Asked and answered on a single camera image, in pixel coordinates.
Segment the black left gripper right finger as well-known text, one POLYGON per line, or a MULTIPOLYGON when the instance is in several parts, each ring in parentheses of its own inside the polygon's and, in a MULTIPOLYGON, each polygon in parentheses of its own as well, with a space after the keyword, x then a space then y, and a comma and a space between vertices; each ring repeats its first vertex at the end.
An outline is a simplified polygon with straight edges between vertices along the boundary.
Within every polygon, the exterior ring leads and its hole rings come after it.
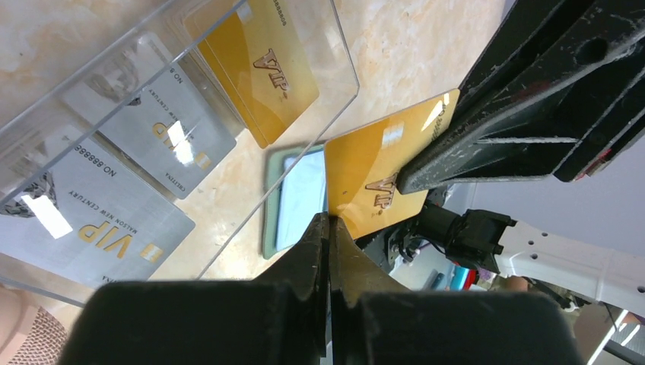
POLYGON ((329 229, 334 363, 582 363, 546 297, 409 290, 357 247, 341 218, 329 229))

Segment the green leather card holder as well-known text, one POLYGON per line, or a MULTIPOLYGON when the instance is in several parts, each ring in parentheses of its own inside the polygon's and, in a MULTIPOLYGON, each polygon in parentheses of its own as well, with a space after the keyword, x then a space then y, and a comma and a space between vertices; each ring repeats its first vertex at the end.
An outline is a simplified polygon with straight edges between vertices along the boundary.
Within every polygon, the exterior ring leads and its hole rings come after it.
POLYGON ((265 186, 274 189, 264 202, 262 232, 262 256, 270 259, 296 244, 315 214, 328 210, 323 145, 270 151, 265 186))

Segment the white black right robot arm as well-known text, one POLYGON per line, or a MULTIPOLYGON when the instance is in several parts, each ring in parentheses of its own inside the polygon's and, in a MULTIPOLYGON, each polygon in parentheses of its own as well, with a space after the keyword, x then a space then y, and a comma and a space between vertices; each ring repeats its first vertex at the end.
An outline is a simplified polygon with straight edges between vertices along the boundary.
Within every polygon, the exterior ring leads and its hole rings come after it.
MULTIPOLYGON (((448 131, 404 166, 405 192, 450 183, 563 183, 644 137, 644 3, 516 1, 459 86, 448 131)), ((427 242, 457 264, 644 309, 644 260, 504 214, 424 207, 358 240, 427 242)))

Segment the clear plastic card box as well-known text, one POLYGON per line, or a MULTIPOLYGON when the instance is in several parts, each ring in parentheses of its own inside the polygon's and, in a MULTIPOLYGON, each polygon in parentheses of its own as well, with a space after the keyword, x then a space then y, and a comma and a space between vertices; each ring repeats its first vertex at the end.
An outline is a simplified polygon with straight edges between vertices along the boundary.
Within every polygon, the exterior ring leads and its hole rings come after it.
POLYGON ((83 306, 195 280, 323 193, 359 82, 335 1, 2 2, 1 283, 83 306))

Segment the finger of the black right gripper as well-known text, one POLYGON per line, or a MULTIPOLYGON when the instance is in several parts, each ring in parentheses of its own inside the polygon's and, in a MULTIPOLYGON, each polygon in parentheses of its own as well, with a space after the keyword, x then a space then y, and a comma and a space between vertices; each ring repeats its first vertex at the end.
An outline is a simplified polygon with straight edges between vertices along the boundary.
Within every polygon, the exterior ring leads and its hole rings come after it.
POLYGON ((516 1, 459 92, 402 194, 605 167, 644 136, 644 3, 516 1))

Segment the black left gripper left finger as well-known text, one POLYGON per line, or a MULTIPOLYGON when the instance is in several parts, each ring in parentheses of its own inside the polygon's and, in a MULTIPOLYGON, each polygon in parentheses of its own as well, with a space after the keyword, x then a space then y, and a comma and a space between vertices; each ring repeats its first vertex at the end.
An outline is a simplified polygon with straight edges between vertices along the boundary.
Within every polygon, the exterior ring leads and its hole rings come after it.
POLYGON ((316 364, 329 216, 246 281, 116 281, 85 304, 62 364, 316 364))

